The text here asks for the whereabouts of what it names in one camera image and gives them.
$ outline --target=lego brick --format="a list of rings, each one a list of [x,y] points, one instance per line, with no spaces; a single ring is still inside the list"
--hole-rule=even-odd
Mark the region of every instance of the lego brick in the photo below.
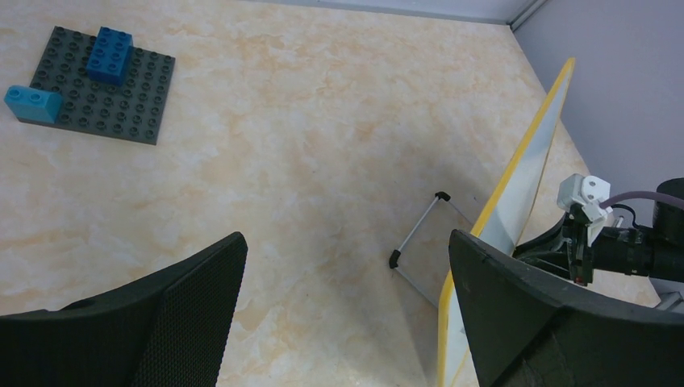
[[[123,85],[104,85],[91,81],[86,71],[96,39],[54,28],[31,87],[59,93],[64,103],[55,123],[19,121],[156,144],[175,58],[133,48]]]
[[[30,87],[11,86],[5,94],[5,103],[17,119],[55,123],[62,105],[62,96]]]
[[[91,81],[123,85],[128,61],[133,51],[133,36],[126,32],[100,27],[85,70]]]

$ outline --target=black mesh surface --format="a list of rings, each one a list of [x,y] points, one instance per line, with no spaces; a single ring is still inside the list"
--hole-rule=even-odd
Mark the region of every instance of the black mesh surface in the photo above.
[[[214,385],[240,291],[239,245],[214,254],[161,299],[132,386]]]
[[[246,257],[236,232],[63,310],[0,317],[0,386],[214,385]]]
[[[684,315],[583,289],[462,231],[449,256],[480,386],[682,385]]]

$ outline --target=beige tabletop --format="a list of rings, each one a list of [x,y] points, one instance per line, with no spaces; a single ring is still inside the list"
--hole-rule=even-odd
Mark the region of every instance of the beige tabletop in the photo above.
[[[436,309],[386,260],[438,190],[477,216],[543,100],[508,27],[209,0],[14,3],[0,13],[2,90],[28,85],[55,25],[127,31],[177,63],[155,147],[0,107],[0,314],[59,309],[242,231],[218,385],[434,385]],[[571,173],[587,171],[560,127],[528,237],[561,216]],[[449,211],[402,257],[433,295],[450,231],[469,226]],[[597,282],[657,301],[643,279]]]

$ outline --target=light blue lego brick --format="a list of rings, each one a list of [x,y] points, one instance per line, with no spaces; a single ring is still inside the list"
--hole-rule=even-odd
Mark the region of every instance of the light blue lego brick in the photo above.
[[[11,86],[5,94],[5,103],[18,119],[55,123],[62,96],[30,87]]]
[[[131,58],[133,36],[126,32],[100,27],[85,70],[93,81],[121,86],[126,65]]]

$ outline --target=black cylinder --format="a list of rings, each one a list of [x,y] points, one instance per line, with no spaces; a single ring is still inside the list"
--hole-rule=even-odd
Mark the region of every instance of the black cylinder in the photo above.
[[[671,243],[655,241],[653,244],[653,268],[651,278],[684,281],[684,256],[682,249]]]
[[[634,228],[606,227],[588,250],[594,268],[647,277],[653,250],[646,234]]]
[[[658,186],[657,192],[684,199],[684,177],[668,180]],[[684,247],[684,210],[656,202],[653,206],[655,236],[679,247]]]

